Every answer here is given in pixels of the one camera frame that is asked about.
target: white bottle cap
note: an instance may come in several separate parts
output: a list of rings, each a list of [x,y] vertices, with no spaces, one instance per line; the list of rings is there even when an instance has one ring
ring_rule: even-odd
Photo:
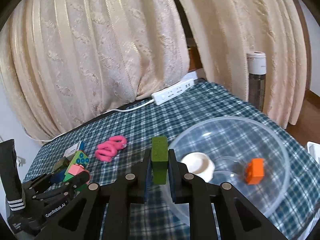
[[[212,180],[215,166],[212,160],[204,153],[194,152],[184,156],[181,160],[190,173],[196,174],[205,182]]]
[[[247,53],[248,71],[250,74],[264,75],[267,73],[266,54],[260,51]]]

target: beige curtain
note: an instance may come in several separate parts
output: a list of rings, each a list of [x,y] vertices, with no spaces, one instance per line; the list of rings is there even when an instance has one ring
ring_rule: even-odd
[[[286,128],[297,122],[307,56],[292,0],[180,0],[207,79],[248,100],[246,52],[267,55],[264,112]]]
[[[8,99],[41,140],[146,98],[188,67],[173,0],[23,0],[0,33]]]

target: white box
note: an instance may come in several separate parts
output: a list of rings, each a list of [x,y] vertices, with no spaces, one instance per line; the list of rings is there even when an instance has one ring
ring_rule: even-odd
[[[63,157],[66,157],[69,161],[75,156],[78,150],[83,150],[84,144],[82,141],[76,143],[75,145],[71,146],[70,148],[66,149],[64,152]]]

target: plaid tablecloth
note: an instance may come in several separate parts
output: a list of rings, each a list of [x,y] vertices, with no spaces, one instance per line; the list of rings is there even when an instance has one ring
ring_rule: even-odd
[[[160,106],[151,104],[133,112],[114,113],[44,145],[25,181],[51,172],[64,151],[82,140],[90,158],[87,169],[91,182],[105,185],[114,182],[118,175],[129,173],[130,167],[142,160],[142,151],[151,147],[153,136],[164,135],[171,143],[190,126],[220,116],[251,118],[271,128],[283,141],[290,157],[290,185],[284,200],[269,219],[288,239],[296,238],[319,208],[320,166],[281,127],[214,83],[199,83]],[[124,135],[128,146],[111,163],[97,160],[94,157],[97,144],[113,135]],[[130,239],[189,239],[189,227],[164,203],[159,186],[151,186],[145,205],[132,204]]]

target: green toy block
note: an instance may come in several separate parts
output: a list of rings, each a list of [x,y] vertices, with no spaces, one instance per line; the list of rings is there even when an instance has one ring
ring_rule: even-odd
[[[168,163],[168,142],[166,136],[153,137],[151,148],[151,165],[154,184],[166,184]]]
[[[72,174],[68,173],[65,177],[63,182],[66,182],[68,179],[71,179],[72,177],[74,177]],[[87,184],[84,183],[83,185],[81,185],[79,188],[76,188],[75,191],[79,191],[81,192],[83,189],[85,189],[87,187]]]
[[[75,154],[75,156],[73,157],[73,159],[71,160],[66,172],[64,173],[64,175],[68,174],[69,168],[73,165],[73,164],[81,164],[82,166],[84,166],[84,168],[86,168],[86,166],[89,163],[89,158],[87,157],[87,155],[84,154],[83,151],[78,150]]]
[[[63,179],[63,182],[66,182],[68,179],[71,179],[72,177],[74,177],[72,174],[67,173]]]

